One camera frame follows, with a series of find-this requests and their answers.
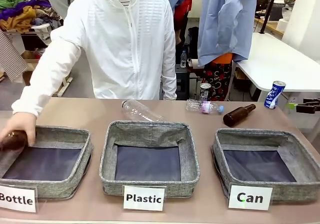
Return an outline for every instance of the can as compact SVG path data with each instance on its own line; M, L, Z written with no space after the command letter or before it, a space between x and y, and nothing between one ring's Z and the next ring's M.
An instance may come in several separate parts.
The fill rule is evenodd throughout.
M207 101L208 100L210 88L211 88L211 84L209 84L209 83L201 83L200 84L200 101Z
M280 94L285 89L285 82L282 81L274 81L272 84L272 89L267 94L267 97L264 101L264 106L268 109L274 109L278 104L278 98Z

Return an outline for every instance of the red garment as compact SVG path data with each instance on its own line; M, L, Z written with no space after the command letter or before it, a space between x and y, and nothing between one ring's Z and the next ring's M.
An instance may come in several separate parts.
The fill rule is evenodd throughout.
M174 20L176 22L183 21L184 16L187 12L191 10L192 0L184 0L181 5L174 10Z

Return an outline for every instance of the jacket zipper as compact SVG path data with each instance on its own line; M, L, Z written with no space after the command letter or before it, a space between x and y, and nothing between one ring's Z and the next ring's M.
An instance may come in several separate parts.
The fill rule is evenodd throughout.
M135 90L134 95L135 99L139 98L140 88L139 88L139 65L138 65L138 58L137 58L137 35L135 34L135 30L133 28L132 18L129 12L128 6L125 7L126 16L128 18L128 27L131 34L131 54L132 54L132 63L133 63L133 72L135 75Z

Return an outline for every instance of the person's right hand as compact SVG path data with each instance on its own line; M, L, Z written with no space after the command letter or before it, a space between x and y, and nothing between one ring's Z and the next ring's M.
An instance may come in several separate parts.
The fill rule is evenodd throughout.
M36 116L30 113L18 112L14 114L6 123L7 125L5 126L5 128L0 131L0 142L12 131L23 130L28 136L29 146L34 145L36 141L36 120Z

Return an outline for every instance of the bottle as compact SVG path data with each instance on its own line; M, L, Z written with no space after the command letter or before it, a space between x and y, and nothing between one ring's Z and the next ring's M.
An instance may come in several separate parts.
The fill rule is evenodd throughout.
M122 102L125 115L136 121L163 121L163 117L153 113L147 106L137 100L126 100Z
M256 106L254 104L251 104L245 107L236 108L223 117L223 122L226 126L233 127L234 125L245 119L249 115L249 113L255 109L255 107Z
M199 101L199 100L187 100L186 101L186 110L188 111L199 111L201 113L223 113L223 105L217 105L211 101Z
M0 142L0 151L19 150L28 146L27 134L21 130L14 130Z
M180 67L181 68L185 68L186 67L186 63L188 61L188 57L187 57L187 54L186 54L186 51L183 50L182 54L181 54L181 58L180 58Z

